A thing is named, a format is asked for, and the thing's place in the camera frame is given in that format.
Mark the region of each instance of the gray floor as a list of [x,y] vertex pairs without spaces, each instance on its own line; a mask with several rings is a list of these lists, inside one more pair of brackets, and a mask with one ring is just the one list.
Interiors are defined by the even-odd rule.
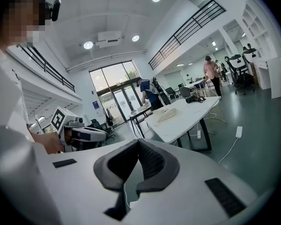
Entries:
[[[207,129],[216,133],[209,135],[213,150],[205,155],[220,161],[236,139],[237,126],[242,126],[242,138],[237,141],[221,165],[261,195],[275,186],[281,174],[281,97],[271,99],[270,89],[256,89],[255,92],[247,92],[245,96],[242,93],[236,95],[233,85],[224,86],[221,90],[220,108],[217,106],[212,112],[216,113],[218,118],[226,120],[227,124],[219,120],[205,120]],[[141,123],[141,127],[147,139],[161,141],[158,135],[149,130],[145,122]],[[197,127],[195,126],[190,133],[197,134]],[[109,144],[135,138],[130,123],[117,128],[115,134],[116,139],[109,140]],[[195,148],[206,146],[203,132],[201,134],[200,140],[196,136],[192,137]],[[183,148],[189,149],[187,135],[181,139]],[[142,179],[139,174],[134,173],[129,177],[126,182],[128,202],[137,200],[135,186]]]

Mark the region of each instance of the blue shirt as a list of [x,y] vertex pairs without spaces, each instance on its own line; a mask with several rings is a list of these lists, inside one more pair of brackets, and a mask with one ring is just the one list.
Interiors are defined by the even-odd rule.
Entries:
[[147,91],[148,89],[150,89],[149,81],[142,81],[140,84],[140,91],[145,91],[149,101],[153,103],[158,99],[158,94],[153,94],[152,92]]

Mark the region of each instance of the black pants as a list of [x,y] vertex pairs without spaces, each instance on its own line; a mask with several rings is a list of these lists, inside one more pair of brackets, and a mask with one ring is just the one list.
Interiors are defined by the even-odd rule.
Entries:
[[211,81],[214,84],[216,94],[218,96],[221,96],[222,94],[221,94],[221,90],[220,90],[220,79],[218,77],[214,77],[214,79],[211,79]]
[[156,99],[153,103],[151,103],[151,108],[152,110],[157,110],[158,108],[163,107],[163,104],[161,103],[161,101],[158,99]]
[[222,74],[222,76],[223,76],[223,78],[224,78],[224,81],[226,81],[226,80],[227,80],[227,78],[226,78],[226,73],[225,73],[224,71],[221,71],[221,74]]

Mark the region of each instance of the man in blue shirt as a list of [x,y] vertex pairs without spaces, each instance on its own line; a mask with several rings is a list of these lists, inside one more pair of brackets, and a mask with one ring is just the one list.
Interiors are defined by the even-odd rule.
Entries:
[[153,94],[150,90],[150,82],[148,80],[143,80],[140,77],[136,79],[136,84],[140,87],[142,92],[142,102],[146,102],[146,98],[149,99],[151,103],[152,110],[157,110],[158,108],[163,107],[161,101],[159,100],[158,94]]

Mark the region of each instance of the pink shirt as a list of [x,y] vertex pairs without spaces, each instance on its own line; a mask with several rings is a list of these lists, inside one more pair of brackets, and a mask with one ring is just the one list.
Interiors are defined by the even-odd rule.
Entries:
[[219,77],[217,74],[217,64],[214,61],[210,61],[207,63],[207,61],[204,63],[203,73],[207,73],[208,77],[210,79],[214,79],[214,77]]

